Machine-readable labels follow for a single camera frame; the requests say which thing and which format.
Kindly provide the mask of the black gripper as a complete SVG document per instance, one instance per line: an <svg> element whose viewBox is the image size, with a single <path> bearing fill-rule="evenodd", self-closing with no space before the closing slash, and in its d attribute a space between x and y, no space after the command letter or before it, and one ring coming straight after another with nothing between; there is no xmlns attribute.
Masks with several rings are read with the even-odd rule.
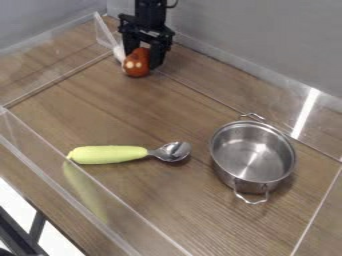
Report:
<svg viewBox="0 0 342 256"><path fill-rule="evenodd" d="M151 28L138 22L138 19L128 14L118 15L125 55L140 47L140 42L151 44L149 69L156 69L164 62L165 53L171 49L175 32L164 25Z"/></svg>

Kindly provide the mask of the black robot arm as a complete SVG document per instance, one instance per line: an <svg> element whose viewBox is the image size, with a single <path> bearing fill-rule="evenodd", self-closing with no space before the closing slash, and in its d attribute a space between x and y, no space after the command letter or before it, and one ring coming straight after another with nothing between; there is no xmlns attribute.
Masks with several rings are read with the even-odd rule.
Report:
<svg viewBox="0 0 342 256"><path fill-rule="evenodd" d="M141 42L146 43L151 69L163 64L171 50L175 32L165 26L165 17L167 10L176 5L168 5L167 0L134 0L134 14L118 14L124 53L130 54Z"/></svg>

